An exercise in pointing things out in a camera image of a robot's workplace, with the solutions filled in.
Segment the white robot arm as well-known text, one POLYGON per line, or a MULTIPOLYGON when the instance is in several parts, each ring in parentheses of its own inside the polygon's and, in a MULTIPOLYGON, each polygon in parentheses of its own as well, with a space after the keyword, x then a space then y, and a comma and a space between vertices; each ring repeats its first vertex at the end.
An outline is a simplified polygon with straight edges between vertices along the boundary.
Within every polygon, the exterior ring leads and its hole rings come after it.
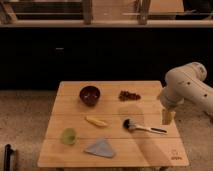
POLYGON ((163 125, 169 125, 172 122, 175 116, 174 109, 185 99, 213 117, 213 87, 204 83, 206 77, 207 70, 199 62, 175 67, 165 74, 166 86, 158 96, 163 106, 163 125))

